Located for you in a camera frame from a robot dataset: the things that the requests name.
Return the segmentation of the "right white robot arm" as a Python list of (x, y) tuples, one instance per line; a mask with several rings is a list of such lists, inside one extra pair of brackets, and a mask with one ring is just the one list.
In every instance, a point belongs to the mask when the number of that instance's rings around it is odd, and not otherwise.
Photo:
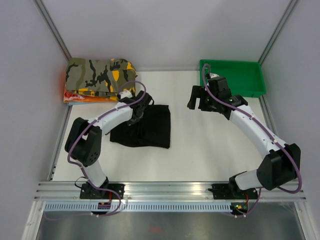
[(222, 114), (237, 126), (258, 150), (262, 161), (255, 170), (229, 178), (228, 193), (240, 198), (246, 190), (278, 188), (289, 194), (302, 189), (301, 149), (288, 144), (266, 127), (241, 95), (233, 95), (223, 76), (211, 75), (205, 86), (194, 85), (187, 107)]

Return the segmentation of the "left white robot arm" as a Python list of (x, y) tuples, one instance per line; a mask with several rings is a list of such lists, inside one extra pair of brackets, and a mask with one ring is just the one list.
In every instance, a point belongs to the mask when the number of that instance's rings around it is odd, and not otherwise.
[(67, 137), (64, 149), (67, 161), (78, 166), (97, 198), (105, 198), (109, 193), (108, 178), (99, 162), (102, 138), (122, 123), (134, 125), (144, 116), (153, 98), (141, 90), (132, 96), (127, 90), (120, 93), (119, 102), (107, 112), (94, 118), (76, 118)]

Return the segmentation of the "black trousers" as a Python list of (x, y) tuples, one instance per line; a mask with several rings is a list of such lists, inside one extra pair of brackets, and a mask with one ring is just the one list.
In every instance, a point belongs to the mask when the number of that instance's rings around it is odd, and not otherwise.
[(149, 105), (142, 119), (133, 125), (126, 122), (110, 131), (109, 140), (126, 147), (158, 147), (169, 149), (171, 146), (171, 112), (168, 105)]

